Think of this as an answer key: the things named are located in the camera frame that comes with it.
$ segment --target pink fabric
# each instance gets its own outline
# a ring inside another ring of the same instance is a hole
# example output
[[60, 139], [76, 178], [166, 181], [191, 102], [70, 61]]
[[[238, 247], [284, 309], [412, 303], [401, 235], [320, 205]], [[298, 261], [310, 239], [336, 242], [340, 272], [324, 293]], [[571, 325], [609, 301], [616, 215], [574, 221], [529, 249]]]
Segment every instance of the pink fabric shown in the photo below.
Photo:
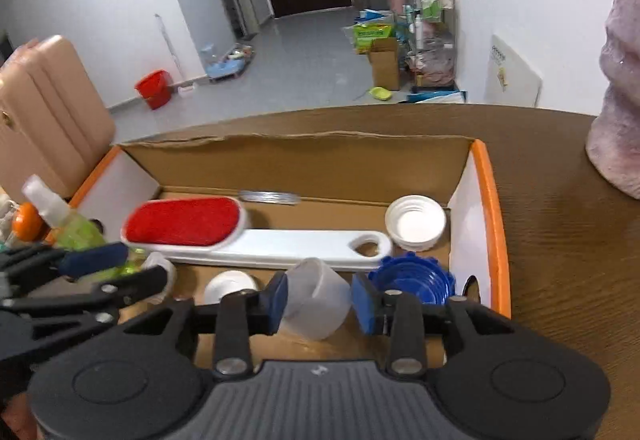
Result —
[[600, 66], [610, 86], [587, 154], [604, 178], [640, 199], [640, 0], [614, 0]]

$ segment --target gray ribbed panel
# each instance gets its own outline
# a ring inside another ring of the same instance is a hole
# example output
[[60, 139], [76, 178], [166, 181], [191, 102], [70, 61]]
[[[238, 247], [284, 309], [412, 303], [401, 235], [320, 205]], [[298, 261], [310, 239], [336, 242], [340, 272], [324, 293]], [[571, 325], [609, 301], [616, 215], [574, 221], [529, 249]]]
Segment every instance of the gray ribbed panel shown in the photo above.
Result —
[[215, 387], [196, 417], [166, 438], [472, 440], [424, 387], [389, 380], [373, 361], [265, 362], [254, 378]]

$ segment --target white spray nozzle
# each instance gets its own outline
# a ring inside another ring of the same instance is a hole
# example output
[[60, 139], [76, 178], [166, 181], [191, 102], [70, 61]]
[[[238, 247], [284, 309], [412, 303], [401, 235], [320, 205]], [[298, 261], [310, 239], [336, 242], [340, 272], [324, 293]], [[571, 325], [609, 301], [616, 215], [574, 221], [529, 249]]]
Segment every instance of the white spray nozzle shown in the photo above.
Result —
[[22, 186], [22, 194], [40, 213], [49, 227], [60, 227], [71, 213], [71, 207], [60, 195], [51, 191], [38, 175], [31, 175]]

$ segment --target white brush handle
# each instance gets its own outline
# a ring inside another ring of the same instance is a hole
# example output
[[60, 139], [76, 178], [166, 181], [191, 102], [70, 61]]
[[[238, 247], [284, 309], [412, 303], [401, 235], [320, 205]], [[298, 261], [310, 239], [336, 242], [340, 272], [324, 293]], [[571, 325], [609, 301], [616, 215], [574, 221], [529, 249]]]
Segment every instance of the white brush handle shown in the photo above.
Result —
[[[366, 257], [356, 252], [364, 243], [375, 243], [378, 253]], [[337, 271], [370, 271], [391, 254], [392, 243], [377, 231], [246, 229], [222, 247], [162, 248], [167, 258], [181, 263], [288, 269], [305, 258], [320, 258]]]

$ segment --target red brush pad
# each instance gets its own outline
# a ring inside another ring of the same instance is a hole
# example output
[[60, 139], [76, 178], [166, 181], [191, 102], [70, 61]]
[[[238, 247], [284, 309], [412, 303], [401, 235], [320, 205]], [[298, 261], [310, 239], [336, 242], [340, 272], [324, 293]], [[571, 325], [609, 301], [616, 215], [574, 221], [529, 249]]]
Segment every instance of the red brush pad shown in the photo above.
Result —
[[129, 216], [129, 242], [206, 247], [220, 243], [238, 225], [238, 202], [228, 197], [161, 200], [141, 205]]

